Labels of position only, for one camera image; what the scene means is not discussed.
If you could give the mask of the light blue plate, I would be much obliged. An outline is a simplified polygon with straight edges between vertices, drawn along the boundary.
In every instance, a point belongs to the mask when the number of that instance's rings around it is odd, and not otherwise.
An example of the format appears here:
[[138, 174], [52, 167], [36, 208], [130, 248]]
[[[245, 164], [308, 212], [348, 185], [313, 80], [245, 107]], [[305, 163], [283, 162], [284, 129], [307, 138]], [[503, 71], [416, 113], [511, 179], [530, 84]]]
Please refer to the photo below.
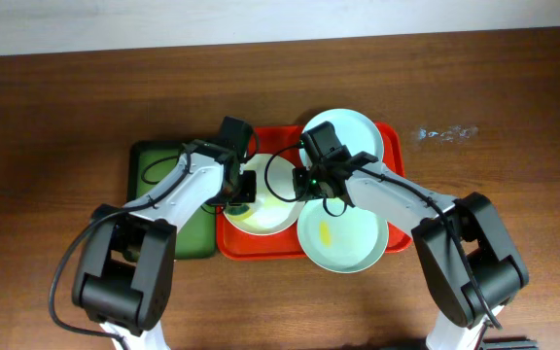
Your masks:
[[330, 109], [316, 115], [303, 129], [303, 133], [311, 128], [330, 122], [336, 136], [345, 145], [351, 155], [360, 151], [367, 152], [384, 159], [384, 142], [375, 123], [365, 115], [350, 109]]
[[389, 241], [388, 222], [372, 212], [344, 207], [340, 199], [308, 201], [297, 219], [302, 251], [314, 263], [336, 273], [356, 273], [377, 263]]

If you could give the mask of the green and yellow sponge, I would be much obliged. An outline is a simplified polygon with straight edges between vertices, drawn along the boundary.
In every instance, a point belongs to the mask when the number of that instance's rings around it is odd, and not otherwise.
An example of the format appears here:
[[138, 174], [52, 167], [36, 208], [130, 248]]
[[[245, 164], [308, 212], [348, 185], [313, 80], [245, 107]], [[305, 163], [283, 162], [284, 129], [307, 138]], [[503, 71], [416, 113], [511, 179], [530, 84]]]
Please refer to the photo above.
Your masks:
[[224, 212], [232, 217], [249, 217], [252, 214], [252, 209], [247, 203], [228, 205]]

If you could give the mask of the red plastic tray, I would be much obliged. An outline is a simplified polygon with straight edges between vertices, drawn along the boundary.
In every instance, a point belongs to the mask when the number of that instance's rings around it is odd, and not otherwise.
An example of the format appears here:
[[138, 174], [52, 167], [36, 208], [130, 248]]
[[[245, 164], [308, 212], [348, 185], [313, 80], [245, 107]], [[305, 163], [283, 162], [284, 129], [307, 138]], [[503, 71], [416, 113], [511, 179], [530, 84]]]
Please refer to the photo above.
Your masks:
[[[384, 122], [376, 122], [375, 125], [384, 142], [383, 162], [396, 174], [404, 177], [401, 143], [397, 132]], [[255, 128], [261, 141], [260, 151], [267, 154], [295, 144], [302, 130], [303, 125], [296, 124]], [[227, 258], [261, 261], [306, 257], [298, 242], [296, 224], [279, 233], [256, 236], [235, 227], [224, 214], [220, 214], [215, 223], [217, 245]]]

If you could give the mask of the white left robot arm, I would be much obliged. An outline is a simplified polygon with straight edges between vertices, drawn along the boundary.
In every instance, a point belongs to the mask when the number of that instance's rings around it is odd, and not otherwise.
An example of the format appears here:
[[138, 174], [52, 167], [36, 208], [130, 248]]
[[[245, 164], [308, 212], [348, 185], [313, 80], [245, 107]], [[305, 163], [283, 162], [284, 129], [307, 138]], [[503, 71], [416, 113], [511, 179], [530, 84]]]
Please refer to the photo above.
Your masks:
[[118, 349], [164, 349], [177, 234], [204, 204], [251, 202], [256, 177], [241, 166], [249, 142], [194, 140], [174, 168], [123, 207], [99, 206], [74, 241], [83, 248], [73, 303]]

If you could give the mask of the green tray with black rim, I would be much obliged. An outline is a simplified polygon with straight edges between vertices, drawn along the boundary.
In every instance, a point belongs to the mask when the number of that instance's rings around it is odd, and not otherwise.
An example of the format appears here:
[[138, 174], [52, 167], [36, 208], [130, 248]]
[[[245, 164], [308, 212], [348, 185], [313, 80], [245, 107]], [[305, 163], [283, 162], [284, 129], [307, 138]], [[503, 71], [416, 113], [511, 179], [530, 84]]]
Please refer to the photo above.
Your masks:
[[[148, 192], [178, 162], [183, 143], [139, 141], [129, 151], [126, 201]], [[175, 259], [204, 259], [216, 252], [215, 216], [198, 209], [178, 233]]]

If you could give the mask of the white plate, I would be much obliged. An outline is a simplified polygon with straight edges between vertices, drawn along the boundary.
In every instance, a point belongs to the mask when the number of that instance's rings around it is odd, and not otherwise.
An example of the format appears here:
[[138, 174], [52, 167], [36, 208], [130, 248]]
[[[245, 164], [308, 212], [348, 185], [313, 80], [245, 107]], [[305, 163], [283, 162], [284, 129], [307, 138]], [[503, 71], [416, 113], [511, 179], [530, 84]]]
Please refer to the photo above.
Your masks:
[[[267, 188], [264, 170], [271, 154], [258, 154], [250, 159], [244, 170], [257, 173], [257, 193], [253, 203], [247, 203], [252, 214], [249, 217], [232, 217], [225, 212], [228, 221], [240, 230], [252, 235], [272, 235], [290, 227], [304, 206], [303, 202], [284, 202], [274, 196]], [[295, 166], [282, 157], [276, 157], [267, 171], [267, 182], [271, 188], [284, 198], [296, 196], [293, 187], [292, 170]]]

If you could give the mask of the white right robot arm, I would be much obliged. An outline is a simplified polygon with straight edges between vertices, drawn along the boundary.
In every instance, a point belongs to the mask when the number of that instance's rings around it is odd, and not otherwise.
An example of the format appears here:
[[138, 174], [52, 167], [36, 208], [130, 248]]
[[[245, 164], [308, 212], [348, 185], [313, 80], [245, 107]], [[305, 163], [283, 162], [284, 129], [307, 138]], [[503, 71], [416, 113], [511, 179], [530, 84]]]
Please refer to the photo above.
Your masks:
[[497, 314], [529, 283], [529, 271], [483, 194], [431, 192], [375, 156], [335, 152], [293, 172], [297, 199], [338, 198], [376, 215], [414, 241], [439, 314], [428, 349], [482, 349]]

